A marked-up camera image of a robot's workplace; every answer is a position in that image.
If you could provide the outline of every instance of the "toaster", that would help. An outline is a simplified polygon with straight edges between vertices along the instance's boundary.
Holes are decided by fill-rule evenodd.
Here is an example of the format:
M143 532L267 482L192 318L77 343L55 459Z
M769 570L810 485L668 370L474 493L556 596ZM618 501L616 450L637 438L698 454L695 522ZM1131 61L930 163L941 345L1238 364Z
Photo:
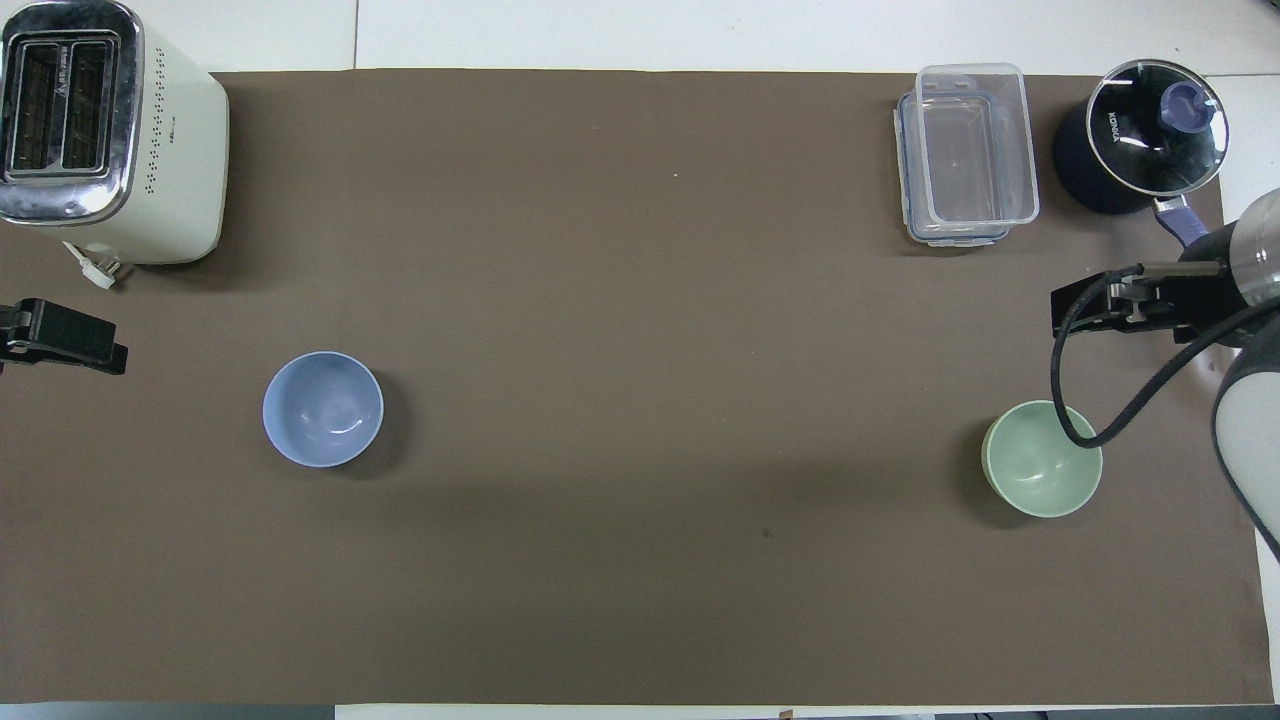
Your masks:
M218 81L110 0L27 5L3 53L0 217L63 241L82 266L78 250L114 269L218 245L229 124Z

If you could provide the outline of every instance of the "white floor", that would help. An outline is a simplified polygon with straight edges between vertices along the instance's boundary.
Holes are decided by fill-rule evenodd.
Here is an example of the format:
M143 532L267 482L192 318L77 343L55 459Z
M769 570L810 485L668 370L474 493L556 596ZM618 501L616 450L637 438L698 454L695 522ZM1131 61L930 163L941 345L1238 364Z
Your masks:
M26 0L0 0L8 15ZM1280 9L1266 0L132 0L211 72L378 67L915 72L1011 61L1028 74L1098 76L1164 58L1222 96L1228 220L1280 187ZM1280 680L1280 565L1260 543ZM347 706L342 720L712 719L783 707ZM795 708L796 716L937 708Z

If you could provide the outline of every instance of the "bowl rim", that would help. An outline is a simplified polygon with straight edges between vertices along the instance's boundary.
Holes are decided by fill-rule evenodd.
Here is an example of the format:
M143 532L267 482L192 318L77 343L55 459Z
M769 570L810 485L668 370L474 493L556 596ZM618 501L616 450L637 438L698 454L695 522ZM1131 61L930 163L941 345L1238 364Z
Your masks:
M315 357L316 355L330 355L349 361L351 364L365 372L365 375L367 375L369 379L374 383L374 389L378 391L378 416L374 419L374 432L369 433L369 439L365 441L365 445L360 446L360 448L352 452L349 457L344 457L335 462L308 462L306 460L294 457L293 455L285 452L284 448L282 448L275 442L276 438L271 434L271 427L266 421L266 401L269 397L271 397L271 391L278 389L280 387L279 386L279 383L282 382L280 378L293 365L297 365L298 363L302 363L308 357ZM335 468L344 462L351 462L352 460L358 457L361 452L369 450L369 446L374 443L374 438L376 438L378 433L383 429L384 409L385 409L385 398L383 397L383 386L381 383L378 382L378 377L374 375L374 372L370 370L367 365L365 365L360 360L356 360L351 355L347 355L346 352L339 352L337 350L312 350L311 352L305 352L302 355L298 355L293 360L289 360L288 363L282 365L280 369L276 370L274 375L271 375L271 382L266 383L266 391L262 393L262 429L266 432L266 439L271 443L271 447L275 448L275 451L283 455L284 457L289 459L291 461L297 462L298 465L303 465L306 468Z
M1094 455L1098 459L1098 462L1097 462L1097 471L1093 473L1093 478L1089 482L1089 484L1091 484L1089 492L1074 507L1071 507L1069 510L1065 510L1065 511L1061 511L1061 512L1038 512L1036 510L1030 510L1028 507L1023 507L1021 505L1014 502L1005 493L1004 488L1000 487L1000 483L996 480L995 475L991 471L991 441L992 441L992 438L996 434L996 429L1006 419L1009 419L1010 415L1012 415L1014 413L1016 413L1016 411L1019 411L1019 410L1021 410L1024 407L1032 406L1032 405L1053 405L1053 401L1052 400L1028 400L1027 402L1019 402L1018 405L1014 405L1012 407L1010 407L1009 410L1006 410L1004 414L1001 414L998 418L996 418L996 420L993 423L991 423L991 427L987 428L987 434L982 438L982 474L987 477L987 483L991 484L991 488L996 491L996 495L998 495L1001 498L1004 498L1005 502L1007 502L1010 506L1018 509L1019 511L1025 512L1028 515L1032 515L1034 518L1062 518L1064 515L1070 515L1071 512L1075 512L1076 510L1084 507L1085 503L1088 503L1089 500L1093 498L1093 493L1096 493L1098 491L1098 486L1102 484L1102 464L1103 464L1103 457L1102 457L1102 448L1101 447L1091 448L1092 450L1092 455ZM1084 423L1084 427L1089 430L1089 434L1097 434L1097 432L1093 429L1093 425L1089 424L1089 420L1084 415L1082 415L1078 410L1075 410L1071 406L1066 406L1066 414L1071 418L1073 421L1078 420L1080 423Z

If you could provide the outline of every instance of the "clear plastic container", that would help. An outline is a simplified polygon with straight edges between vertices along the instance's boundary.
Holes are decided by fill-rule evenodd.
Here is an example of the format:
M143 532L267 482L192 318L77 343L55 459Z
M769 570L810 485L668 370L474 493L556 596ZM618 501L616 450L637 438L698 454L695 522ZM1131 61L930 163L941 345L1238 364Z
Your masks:
M1039 213L1023 73L929 65L893 113L902 222L934 247L989 245Z

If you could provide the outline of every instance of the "pot handle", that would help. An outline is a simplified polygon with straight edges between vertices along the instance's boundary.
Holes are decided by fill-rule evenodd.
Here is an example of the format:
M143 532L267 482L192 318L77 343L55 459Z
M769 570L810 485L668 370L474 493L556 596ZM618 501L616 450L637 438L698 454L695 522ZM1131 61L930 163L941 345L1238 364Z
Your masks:
M1172 233L1178 242L1183 243L1183 247L1208 234L1199 215L1187 204L1185 196L1157 197L1152 201L1152 209L1156 211L1156 222L1160 223L1160 227Z

